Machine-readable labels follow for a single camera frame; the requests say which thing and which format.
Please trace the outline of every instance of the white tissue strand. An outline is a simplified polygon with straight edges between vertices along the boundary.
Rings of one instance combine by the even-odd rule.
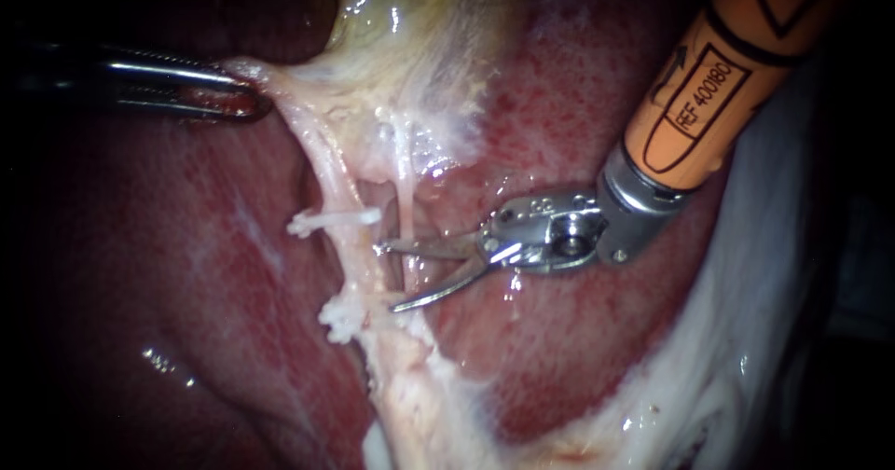
[[[372,225],[380,220],[382,220],[382,211],[379,208],[364,208],[358,212],[320,214],[313,214],[305,210],[293,215],[292,222],[286,226],[286,232],[304,239],[318,228],[337,225]]]

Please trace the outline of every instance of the metal jaw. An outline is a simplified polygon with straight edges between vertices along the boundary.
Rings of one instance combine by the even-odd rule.
[[[594,189],[558,190],[511,199],[469,234],[381,242],[381,254],[465,260],[438,285],[390,309],[400,312],[435,303],[499,268],[546,274],[595,262],[606,227],[596,203]]]
[[[254,122],[271,109],[252,84],[210,62],[96,43],[14,42],[12,89],[47,107],[138,110]]]

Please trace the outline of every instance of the ref 400180 label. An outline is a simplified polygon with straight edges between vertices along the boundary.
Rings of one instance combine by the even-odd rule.
[[[643,149],[647,167],[656,173],[665,173],[686,159],[750,73],[707,44],[650,132]],[[658,143],[663,149],[651,150],[651,145]]]

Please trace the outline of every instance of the white fibrous tissue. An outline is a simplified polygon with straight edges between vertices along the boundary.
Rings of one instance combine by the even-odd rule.
[[[364,208],[356,212],[337,212],[315,214],[305,210],[292,217],[292,222],[286,226],[286,231],[299,238],[307,238],[318,228],[357,225],[366,226],[375,224],[382,219],[382,211],[379,208]]]

